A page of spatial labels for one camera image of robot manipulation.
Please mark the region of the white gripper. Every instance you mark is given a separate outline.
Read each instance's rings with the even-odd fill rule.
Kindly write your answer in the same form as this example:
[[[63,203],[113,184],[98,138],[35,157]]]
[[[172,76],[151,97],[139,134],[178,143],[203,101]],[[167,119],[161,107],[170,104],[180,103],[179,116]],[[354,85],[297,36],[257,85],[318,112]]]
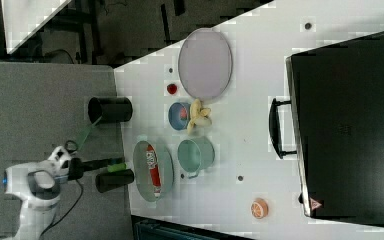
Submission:
[[[50,167],[50,173],[59,182],[78,180],[83,177],[85,171],[93,171],[106,168],[108,172],[116,172],[125,169],[125,163],[121,158],[108,158],[81,162],[63,146],[56,147],[46,163]]]

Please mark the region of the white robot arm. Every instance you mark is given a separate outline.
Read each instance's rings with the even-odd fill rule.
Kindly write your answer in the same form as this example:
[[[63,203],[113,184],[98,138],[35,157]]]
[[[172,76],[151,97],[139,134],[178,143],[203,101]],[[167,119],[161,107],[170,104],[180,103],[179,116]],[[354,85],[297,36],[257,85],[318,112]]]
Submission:
[[[76,151],[57,146],[43,161],[5,169],[2,180],[4,192],[19,199],[21,207],[17,232],[2,240],[39,240],[56,225],[62,184],[82,178],[85,172],[122,164],[121,157],[83,162],[74,156]]]

